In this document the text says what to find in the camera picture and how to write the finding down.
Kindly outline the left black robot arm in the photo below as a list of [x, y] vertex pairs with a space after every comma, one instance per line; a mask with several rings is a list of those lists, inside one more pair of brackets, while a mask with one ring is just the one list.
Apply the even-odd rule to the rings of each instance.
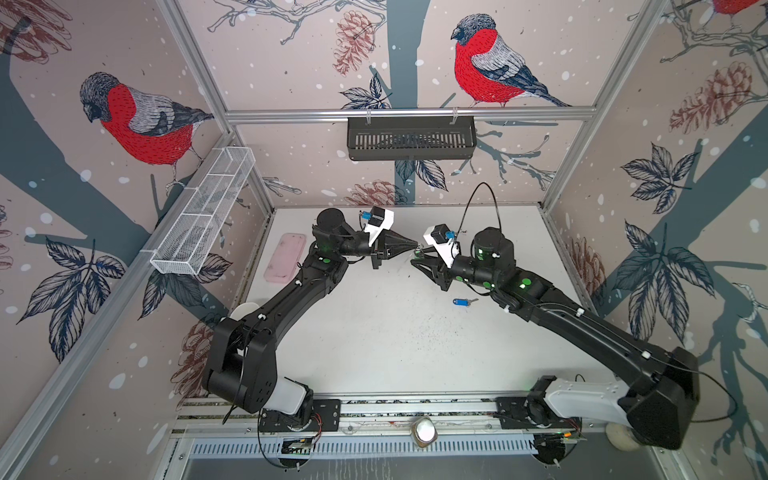
[[224, 317], [213, 328], [201, 386], [248, 413], [276, 411], [300, 425], [313, 415], [313, 390], [278, 375], [276, 351], [291, 327], [343, 279], [350, 259], [382, 262], [415, 250], [418, 242], [391, 230], [394, 212], [373, 207], [360, 215], [361, 230], [344, 213], [326, 208], [312, 226], [314, 241], [298, 273], [266, 304], [240, 319]]

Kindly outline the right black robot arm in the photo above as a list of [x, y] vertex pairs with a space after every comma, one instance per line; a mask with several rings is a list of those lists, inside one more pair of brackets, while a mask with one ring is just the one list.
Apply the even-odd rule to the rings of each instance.
[[411, 263], [442, 290], [453, 282], [481, 287], [505, 312], [558, 335], [614, 375], [611, 383], [540, 377], [524, 401], [531, 423], [593, 419], [628, 428], [642, 445], [681, 448], [700, 401], [693, 354], [638, 340], [584, 309], [550, 281], [518, 267], [513, 242], [498, 228], [479, 232], [468, 256], [445, 224], [427, 228], [424, 240], [425, 248]]

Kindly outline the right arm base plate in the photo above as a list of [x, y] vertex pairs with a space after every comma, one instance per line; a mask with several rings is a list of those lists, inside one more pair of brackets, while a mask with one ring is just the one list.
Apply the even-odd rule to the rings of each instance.
[[581, 430], [576, 418], [559, 417], [543, 400], [529, 401], [524, 396], [497, 397], [497, 418], [503, 429], [565, 429]]

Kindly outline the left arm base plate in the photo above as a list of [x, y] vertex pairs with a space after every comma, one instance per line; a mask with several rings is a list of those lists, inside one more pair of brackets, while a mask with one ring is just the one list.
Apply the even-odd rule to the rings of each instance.
[[259, 420], [259, 431], [266, 433], [337, 432], [341, 417], [339, 399], [315, 399], [296, 415], [265, 410]]

